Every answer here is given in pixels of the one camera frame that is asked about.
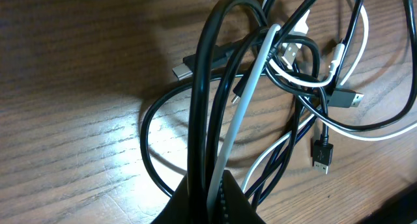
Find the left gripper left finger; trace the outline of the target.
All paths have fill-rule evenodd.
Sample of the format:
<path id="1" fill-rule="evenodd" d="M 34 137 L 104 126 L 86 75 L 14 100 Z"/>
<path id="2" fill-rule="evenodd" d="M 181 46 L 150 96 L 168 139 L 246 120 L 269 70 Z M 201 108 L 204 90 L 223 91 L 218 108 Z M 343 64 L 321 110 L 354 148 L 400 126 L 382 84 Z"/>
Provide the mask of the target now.
<path id="1" fill-rule="evenodd" d="M 164 209 L 152 224 L 191 224 L 188 179 L 185 175 Z"/>

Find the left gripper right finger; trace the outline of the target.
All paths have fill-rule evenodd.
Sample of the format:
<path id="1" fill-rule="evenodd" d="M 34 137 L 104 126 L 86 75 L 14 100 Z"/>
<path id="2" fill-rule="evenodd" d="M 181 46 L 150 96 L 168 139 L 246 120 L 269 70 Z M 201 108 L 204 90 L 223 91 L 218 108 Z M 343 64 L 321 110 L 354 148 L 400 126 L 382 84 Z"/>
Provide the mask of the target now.
<path id="1" fill-rule="evenodd" d="M 214 209 L 218 224 L 265 224 L 252 209 L 230 171 L 223 172 Z"/>

